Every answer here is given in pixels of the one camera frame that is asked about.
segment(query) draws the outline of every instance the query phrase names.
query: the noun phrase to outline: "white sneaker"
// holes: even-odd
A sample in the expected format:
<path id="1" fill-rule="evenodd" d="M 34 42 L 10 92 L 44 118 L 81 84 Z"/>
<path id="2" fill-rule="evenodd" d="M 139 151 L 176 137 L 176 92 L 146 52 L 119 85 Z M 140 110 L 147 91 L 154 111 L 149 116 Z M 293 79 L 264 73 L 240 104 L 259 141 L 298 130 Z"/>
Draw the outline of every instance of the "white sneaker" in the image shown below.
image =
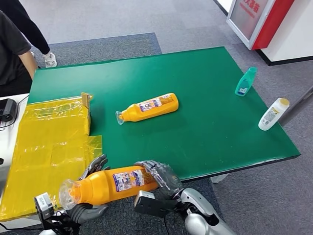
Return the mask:
<path id="1" fill-rule="evenodd" d="M 53 68 L 57 65 L 55 55 L 51 51 L 49 51 L 47 55 L 44 55 L 44 59 L 46 64 L 46 68 Z"/>

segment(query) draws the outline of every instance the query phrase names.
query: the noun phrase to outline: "white wall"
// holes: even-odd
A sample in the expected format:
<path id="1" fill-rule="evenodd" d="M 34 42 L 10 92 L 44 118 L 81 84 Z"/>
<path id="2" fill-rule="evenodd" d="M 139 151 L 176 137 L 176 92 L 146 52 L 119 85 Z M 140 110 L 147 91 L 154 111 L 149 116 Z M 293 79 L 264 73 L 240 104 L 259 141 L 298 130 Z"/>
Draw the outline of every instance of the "white wall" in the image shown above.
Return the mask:
<path id="1" fill-rule="evenodd" d="M 232 6 L 232 0 L 217 0 L 221 6 L 222 6 L 226 12 L 229 12 Z"/>
<path id="2" fill-rule="evenodd" d="M 313 56 L 313 0 L 295 0 L 262 51 L 271 61 Z"/>

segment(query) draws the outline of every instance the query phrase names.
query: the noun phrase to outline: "green table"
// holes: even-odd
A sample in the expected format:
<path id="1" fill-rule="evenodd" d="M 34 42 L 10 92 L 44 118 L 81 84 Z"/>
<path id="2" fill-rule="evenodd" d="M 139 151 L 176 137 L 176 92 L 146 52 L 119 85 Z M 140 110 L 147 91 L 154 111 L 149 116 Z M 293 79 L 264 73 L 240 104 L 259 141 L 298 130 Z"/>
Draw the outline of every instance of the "green table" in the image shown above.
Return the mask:
<path id="1" fill-rule="evenodd" d="M 28 102 L 94 94 L 91 135 L 103 135 L 112 168 L 154 159 L 188 180 L 299 156 L 278 123 L 259 129 L 267 108 L 253 88 L 235 95 L 242 75 L 224 47 L 41 69 Z M 121 126 L 115 119 L 170 92 L 180 101 L 176 112 Z"/>

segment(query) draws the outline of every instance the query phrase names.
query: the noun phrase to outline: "orange bottle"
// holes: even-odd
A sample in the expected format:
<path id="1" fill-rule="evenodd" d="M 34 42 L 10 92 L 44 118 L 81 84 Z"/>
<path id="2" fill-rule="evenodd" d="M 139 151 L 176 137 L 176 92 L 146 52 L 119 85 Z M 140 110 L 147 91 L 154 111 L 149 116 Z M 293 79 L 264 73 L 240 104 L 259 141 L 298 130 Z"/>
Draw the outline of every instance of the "orange bottle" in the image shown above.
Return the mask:
<path id="1" fill-rule="evenodd" d="M 128 166 L 101 170 L 80 181 L 66 180 L 60 188 L 59 201 L 69 210 L 78 203 L 100 205 L 157 187 L 155 179 L 144 167 Z"/>
<path id="2" fill-rule="evenodd" d="M 118 123 L 124 121 L 141 121 L 162 114 L 173 112 L 178 109 L 178 99 L 174 93 L 168 93 L 138 104 L 132 104 L 122 112 L 115 113 Z"/>

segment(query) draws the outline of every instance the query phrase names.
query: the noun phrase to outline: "person's arm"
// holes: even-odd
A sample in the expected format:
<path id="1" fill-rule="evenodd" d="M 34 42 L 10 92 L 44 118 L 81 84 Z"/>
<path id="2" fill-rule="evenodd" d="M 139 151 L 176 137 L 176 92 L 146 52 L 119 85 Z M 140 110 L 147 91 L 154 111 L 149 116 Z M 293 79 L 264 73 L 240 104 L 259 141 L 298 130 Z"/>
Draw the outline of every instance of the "person's arm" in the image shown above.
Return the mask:
<path id="1" fill-rule="evenodd" d="M 26 53 L 19 55 L 22 63 L 26 68 L 32 79 L 34 78 L 35 71 L 38 69 L 38 65 L 35 62 L 35 58 L 28 51 Z"/>

